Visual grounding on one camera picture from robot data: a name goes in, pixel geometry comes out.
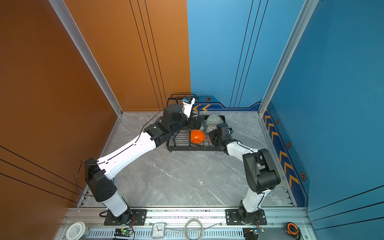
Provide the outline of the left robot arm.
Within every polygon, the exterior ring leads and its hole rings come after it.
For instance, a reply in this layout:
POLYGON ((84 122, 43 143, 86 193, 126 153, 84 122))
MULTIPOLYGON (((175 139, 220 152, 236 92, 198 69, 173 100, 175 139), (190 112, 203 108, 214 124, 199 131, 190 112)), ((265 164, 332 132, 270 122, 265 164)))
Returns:
POLYGON ((133 212, 112 181, 133 161, 166 143, 180 130, 201 128, 203 118, 192 113, 188 104, 171 104, 164 108, 161 117, 154 116, 144 124, 139 135, 116 151, 95 160, 89 158, 85 166, 86 183, 98 203, 121 225, 133 223, 133 212))

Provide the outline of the white lattice bowl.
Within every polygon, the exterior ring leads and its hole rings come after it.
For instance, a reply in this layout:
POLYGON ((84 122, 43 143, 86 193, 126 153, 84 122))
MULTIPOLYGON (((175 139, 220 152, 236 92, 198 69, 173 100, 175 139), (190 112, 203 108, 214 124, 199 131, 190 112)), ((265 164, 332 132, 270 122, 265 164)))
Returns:
POLYGON ((210 133, 210 132, 212 132, 212 131, 214 131, 214 130, 217 130, 217 129, 218 129, 217 125, 218 125, 218 124, 216 124, 216 123, 213 123, 213 124, 208 125, 208 126, 207 126, 207 133, 210 133))

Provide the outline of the green patterned bowl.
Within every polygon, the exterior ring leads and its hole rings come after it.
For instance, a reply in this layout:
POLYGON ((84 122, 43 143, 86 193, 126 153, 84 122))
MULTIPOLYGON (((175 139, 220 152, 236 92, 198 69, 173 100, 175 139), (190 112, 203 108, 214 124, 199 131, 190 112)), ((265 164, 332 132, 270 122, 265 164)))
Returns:
POLYGON ((207 126, 212 124, 222 124, 224 120, 219 115, 209 115, 206 119, 207 126))

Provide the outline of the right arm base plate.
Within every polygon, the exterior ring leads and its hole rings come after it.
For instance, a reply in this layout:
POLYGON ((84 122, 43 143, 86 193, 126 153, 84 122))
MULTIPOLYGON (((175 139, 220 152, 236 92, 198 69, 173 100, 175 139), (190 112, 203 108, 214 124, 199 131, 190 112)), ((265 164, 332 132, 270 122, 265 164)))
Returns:
POLYGON ((267 218, 265 211, 259 209, 253 213, 246 212, 243 208, 238 209, 226 209, 226 221, 227 225, 259 225, 266 226, 267 218))

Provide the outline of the orange plastic bowl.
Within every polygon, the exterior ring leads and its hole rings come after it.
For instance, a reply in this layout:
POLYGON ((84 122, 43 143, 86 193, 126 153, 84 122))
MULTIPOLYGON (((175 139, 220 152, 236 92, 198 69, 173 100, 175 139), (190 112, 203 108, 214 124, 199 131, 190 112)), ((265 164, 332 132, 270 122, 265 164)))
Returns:
POLYGON ((201 144, 206 139, 205 133, 201 130, 192 130, 190 135, 190 141, 193 144, 201 144))

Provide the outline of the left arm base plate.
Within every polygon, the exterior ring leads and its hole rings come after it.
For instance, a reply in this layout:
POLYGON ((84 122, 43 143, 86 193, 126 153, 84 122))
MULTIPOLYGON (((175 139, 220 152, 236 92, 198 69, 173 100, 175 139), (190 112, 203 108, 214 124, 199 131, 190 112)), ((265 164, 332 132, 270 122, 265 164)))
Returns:
POLYGON ((105 218, 105 226, 144 226, 147 217, 147 210, 128 209, 119 217, 115 217, 111 211, 107 211, 102 212, 100 216, 105 218))

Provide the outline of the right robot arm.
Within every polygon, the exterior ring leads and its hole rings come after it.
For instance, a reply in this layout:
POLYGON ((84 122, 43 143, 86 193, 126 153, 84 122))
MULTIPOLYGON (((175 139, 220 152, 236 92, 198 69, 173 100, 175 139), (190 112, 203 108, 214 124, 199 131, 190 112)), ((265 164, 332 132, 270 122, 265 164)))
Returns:
POLYGON ((240 221, 244 225, 265 226, 267 220, 261 205, 266 196, 281 183, 278 167, 271 153, 267 149, 248 147, 232 138, 226 123, 216 125, 208 133, 214 146, 244 164, 249 189, 238 208, 240 221))

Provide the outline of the black wire dish rack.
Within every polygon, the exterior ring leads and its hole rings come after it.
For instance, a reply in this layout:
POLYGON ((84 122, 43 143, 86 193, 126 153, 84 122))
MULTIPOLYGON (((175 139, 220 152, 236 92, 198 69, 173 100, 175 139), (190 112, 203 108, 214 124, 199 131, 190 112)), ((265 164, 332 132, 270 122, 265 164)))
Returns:
POLYGON ((191 137, 191 129, 188 127, 182 128, 179 132, 174 134, 170 140, 167 141, 166 146, 168 151, 173 152, 173 151, 217 151, 217 152, 224 152, 225 147, 223 145, 213 145, 211 143, 211 139, 209 136, 209 133, 207 133, 207 124, 206 124, 206 119, 208 115, 201 115, 200 114, 200 100, 199 97, 195 94, 191 95, 186 95, 186 94, 172 94, 170 98, 168 98, 167 105, 171 104, 178 104, 178 105, 183 105, 182 104, 182 99, 185 96, 191 96, 196 99, 195 104, 193 105, 192 108, 192 113, 191 115, 200 115, 204 116, 205 120, 203 121, 203 126, 199 129, 203 131, 206 135, 206 139, 203 143, 201 144, 193 144, 190 141, 191 137))

